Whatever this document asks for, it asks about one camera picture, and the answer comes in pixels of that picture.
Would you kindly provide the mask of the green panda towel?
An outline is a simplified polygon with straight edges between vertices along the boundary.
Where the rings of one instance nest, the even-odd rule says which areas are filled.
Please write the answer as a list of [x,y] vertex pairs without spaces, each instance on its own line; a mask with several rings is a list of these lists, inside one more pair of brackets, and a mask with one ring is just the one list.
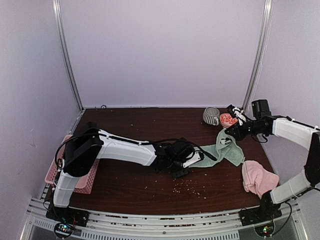
[[220,163],[223,159],[238,167],[245,161],[243,150],[237,145],[233,136],[225,133],[223,128],[216,137],[216,143],[204,145],[201,148],[216,158],[216,161],[204,156],[203,160],[191,164],[190,168],[210,168]]

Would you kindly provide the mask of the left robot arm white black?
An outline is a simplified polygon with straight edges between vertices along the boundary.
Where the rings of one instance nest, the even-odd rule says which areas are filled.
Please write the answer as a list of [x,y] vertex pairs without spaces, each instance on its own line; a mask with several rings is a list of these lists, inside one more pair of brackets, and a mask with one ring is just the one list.
[[80,132],[63,141],[54,163],[58,177],[54,184],[52,213],[61,222],[72,218],[68,207],[78,181],[89,173],[94,162],[111,159],[142,166],[154,166],[157,171],[169,169],[176,178],[188,173],[188,167],[201,158],[192,143],[184,138],[162,141],[130,139],[99,129],[88,122]]

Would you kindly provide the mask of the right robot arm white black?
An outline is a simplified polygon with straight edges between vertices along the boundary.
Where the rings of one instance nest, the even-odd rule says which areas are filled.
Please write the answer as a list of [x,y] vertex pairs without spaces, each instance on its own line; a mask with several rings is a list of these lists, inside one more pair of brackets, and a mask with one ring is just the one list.
[[289,140],[308,151],[301,173],[262,195],[256,216],[259,220],[266,221],[281,204],[300,197],[320,183],[320,128],[298,122],[288,116],[272,115],[266,99],[253,101],[251,107],[254,119],[248,118],[244,110],[236,106],[229,105],[226,108],[227,112],[238,120],[225,130],[226,134],[237,141],[243,140],[246,136],[261,135],[266,138],[273,135]]

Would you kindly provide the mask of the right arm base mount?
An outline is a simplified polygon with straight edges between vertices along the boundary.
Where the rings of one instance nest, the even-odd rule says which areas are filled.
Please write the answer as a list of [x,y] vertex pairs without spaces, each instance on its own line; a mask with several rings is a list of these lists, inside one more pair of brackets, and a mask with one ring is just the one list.
[[269,216],[262,216],[260,208],[242,208],[239,211],[242,226],[253,225],[255,233],[262,238],[272,237],[276,232],[275,219],[282,216],[280,210],[276,210]]

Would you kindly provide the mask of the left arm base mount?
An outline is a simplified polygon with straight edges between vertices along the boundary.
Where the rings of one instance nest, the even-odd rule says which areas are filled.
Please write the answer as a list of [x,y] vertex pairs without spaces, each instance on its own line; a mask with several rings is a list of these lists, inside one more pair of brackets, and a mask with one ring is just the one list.
[[54,234],[59,239],[66,239],[80,233],[79,227],[87,226],[89,212],[74,208],[51,208],[46,212],[45,217],[56,221],[53,227]]

